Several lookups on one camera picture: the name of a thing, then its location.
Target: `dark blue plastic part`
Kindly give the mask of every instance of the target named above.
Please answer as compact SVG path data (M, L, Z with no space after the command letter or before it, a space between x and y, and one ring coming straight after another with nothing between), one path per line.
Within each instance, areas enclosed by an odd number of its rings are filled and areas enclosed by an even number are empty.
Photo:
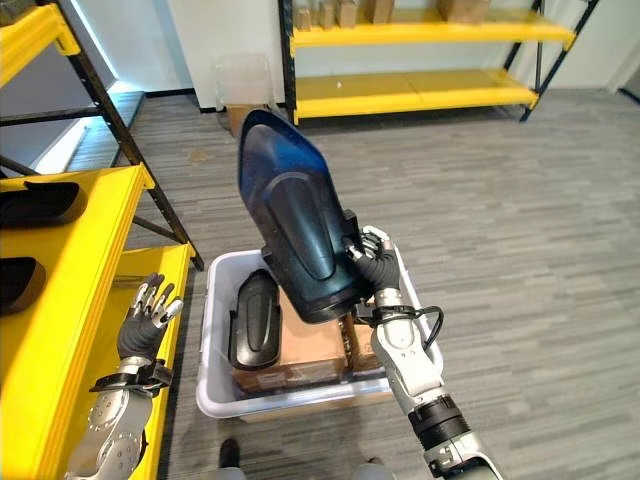
M360 244L355 215L342 210L320 152L280 116L254 110L245 119L238 186L263 257L302 320L338 318L371 295L344 252L343 238Z

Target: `humanoid robot hand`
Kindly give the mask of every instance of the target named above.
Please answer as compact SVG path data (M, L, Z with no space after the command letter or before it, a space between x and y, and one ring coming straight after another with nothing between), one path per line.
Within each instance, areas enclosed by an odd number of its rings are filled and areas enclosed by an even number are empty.
M385 289L400 289L400 268L396 251L382 230L367 225L362 229L362 245L359 250L350 240L345 241L345 250L356 267L373 286L374 292Z
M183 302L175 297L169 302L174 284L168 284L156 300L164 275L152 273L140 285L118 334L120 360L142 357L153 362L158 355L169 321L182 310Z

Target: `yellow shelf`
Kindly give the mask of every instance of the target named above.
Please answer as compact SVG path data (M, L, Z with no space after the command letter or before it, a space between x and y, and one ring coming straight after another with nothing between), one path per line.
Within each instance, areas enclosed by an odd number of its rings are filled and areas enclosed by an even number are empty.
M531 105L537 100L502 69L301 77L296 92L298 118Z
M57 5L36 7L13 25L0 28L0 87L54 42L62 55L80 53Z
M74 412L91 343L143 189L143 166L20 177L70 181L88 197L75 222L58 227L3 229L0 256L31 256L47 280L37 301L0 319L2 477L53 478L61 439Z
M359 12L355 28L293 30L292 47L337 47L428 42L559 41L568 48L575 34L530 10L490 10L481 24L448 23L435 10L396 9L391 23L372 24Z
M184 297L190 257L191 247L189 245L128 251L120 259L116 276L146 277L151 272L161 272L166 277L165 284L173 282L176 285L174 294ZM66 434L60 437L64 439L64 445L62 455L59 457L60 460L56 463L56 473L52 478L62 478L71 452L82 438L87 427L86 413L94 404L97 395L90 393L88 391L89 388L93 386L98 378L114 373L118 365L116 351L118 330L131 299L136 293L137 286L137 282L130 282L126 286L118 286L116 283L109 293L95 340L91 346L91 354L86 363L84 376L80 382L79 393L74 406L74 415ZM179 327L180 317L177 316L169 324L158 353L158 358L165 359L169 367L173 365ZM132 479L151 480L157 477L168 394L169 390L163 389L160 395L153 399L151 418L145 428L149 446L142 462L131 477Z

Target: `storage bin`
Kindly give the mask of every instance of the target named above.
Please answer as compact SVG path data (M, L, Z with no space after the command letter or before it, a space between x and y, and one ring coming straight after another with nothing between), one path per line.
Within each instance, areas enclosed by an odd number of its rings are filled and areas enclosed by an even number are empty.
M403 295L415 308L420 308L420 302L399 252L398 259ZM247 396L242 392L233 382L232 367L227 359L229 311L235 306L242 282L259 268L268 270L260 250L227 253L216 258L209 267L196 387L196 402L205 415L215 418L247 418L253 414L390 392L386 377L380 373L369 376L347 375L338 384L264 393L259 396ZM426 338L429 328L424 317L420 319L418 326L421 335ZM442 354L435 342L428 353L438 371L442 372Z

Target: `brown cardboard box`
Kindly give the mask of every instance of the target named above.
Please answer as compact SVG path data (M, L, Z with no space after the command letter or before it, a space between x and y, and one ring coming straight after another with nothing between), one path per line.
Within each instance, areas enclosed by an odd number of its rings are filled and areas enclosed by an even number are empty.
M296 28L303 32L311 30L311 10L307 7L296 9Z
M395 0L369 0L367 18L371 23L389 23Z
M438 0L438 11L447 22L480 23L489 11L490 0Z
M282 289L280 308L280 359L262 370L234 369L240 388L256 393L337 380L347 365L338 322L304 323Z
M335 25L336 17L335 17L335 9L333 8L333 3L330 2L321 2L320 3L320 11L318 22L320 26L325 30L333 28Z
M229 127L231 135L237 138L242 128L242 122L251 110L262 108L264 105L227 105L227 115L229 116Z
M342 326L348 342L348 358L351 370L363 372L381 367L378 357L371 348L371 333L373 329L369 325L356 324L352 315L347 315L342 320Z
M358 6L354 0L339 0L336 10L336 20L340 28L353 28L356 26Z

